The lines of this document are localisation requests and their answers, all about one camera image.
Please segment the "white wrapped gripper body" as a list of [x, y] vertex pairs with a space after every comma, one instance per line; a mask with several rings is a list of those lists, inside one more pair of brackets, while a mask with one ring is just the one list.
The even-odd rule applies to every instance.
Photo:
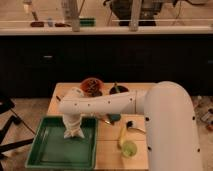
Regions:
[[76, 115], [64, 115], [63, 116], [63, 122], [65, 124], [66, 130], [79, 130], [81, 129], [81, 115], [76, 114]]

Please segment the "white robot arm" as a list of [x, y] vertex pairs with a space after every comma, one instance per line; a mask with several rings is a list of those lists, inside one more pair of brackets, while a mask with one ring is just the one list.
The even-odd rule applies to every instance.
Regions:
[[149, 171], [203, 171], [192, 100], [179, 84], [163, 81], [148, 90], [86, 98], [74, 88], [59, 111], [76, 114], [142, 114], [145, 117]]

